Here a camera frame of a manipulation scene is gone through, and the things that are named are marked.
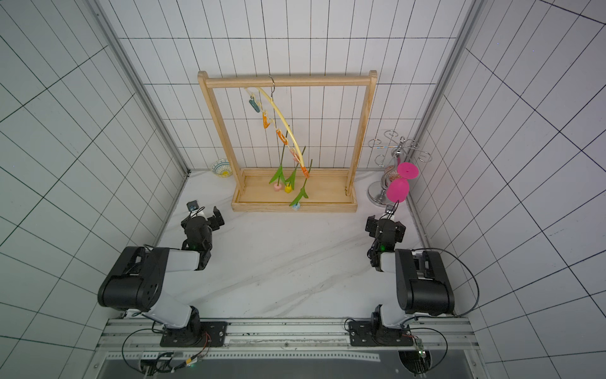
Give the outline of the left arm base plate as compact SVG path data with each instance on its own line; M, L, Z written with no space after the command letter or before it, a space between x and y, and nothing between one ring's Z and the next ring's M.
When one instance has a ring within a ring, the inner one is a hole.
M198 322L185 328L167 328L159 343L161 347L222 347L227 334L227 322Z

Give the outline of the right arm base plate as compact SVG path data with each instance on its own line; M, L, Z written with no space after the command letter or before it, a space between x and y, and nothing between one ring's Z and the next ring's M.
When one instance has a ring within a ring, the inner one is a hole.
M344 328L352 347L412 347L413 336L398 328L375 326L372 322L347 319Z

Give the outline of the pink tulip flower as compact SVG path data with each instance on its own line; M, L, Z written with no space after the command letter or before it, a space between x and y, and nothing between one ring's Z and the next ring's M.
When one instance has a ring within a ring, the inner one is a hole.
M283 173L283 157L284 157L284 152L285 152L286 147L282 147L282 153L280 156L280 161L279 161L279 167L276 170L276 173L274 173L273 177L270 180L270 184L273 185L273 189L275 192L279 192L281 191L281 189L285 186L286 183L286 178L284 176Z

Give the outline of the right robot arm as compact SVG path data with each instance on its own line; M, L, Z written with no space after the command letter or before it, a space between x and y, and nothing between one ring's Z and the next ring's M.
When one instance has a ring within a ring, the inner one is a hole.
M372 313L373 328L407 324L418 314L452 315L455 296L440 253L435 250L398 249L406 228L388 218L367 218L365 230L372 238L367 252L370 265L395 276L395 303L379 305Z

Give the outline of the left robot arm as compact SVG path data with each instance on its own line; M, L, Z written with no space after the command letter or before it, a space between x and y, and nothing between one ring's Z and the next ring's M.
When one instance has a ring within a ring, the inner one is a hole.
M225 221L215 207L210 216L203 208L191 208L181 222L186 239L181 248L127 246L98 291L98 303L115 310L137 310L168 329L183 329L197 323L197 309L168 294L163 283L168 273L206 269L213 248L212 233Z

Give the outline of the yellow tulip flower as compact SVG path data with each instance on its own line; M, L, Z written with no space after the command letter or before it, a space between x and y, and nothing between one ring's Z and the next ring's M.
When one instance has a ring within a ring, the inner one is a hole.
M296 181L296 175L297 175L297 170L299 168L300 164L297 164L294 161L294 169L292 170L292 172L290 173L290 175L286 178L285 180L285 185L284 185L284 191L289 194L291 193L294 188L295 188L295 181Z

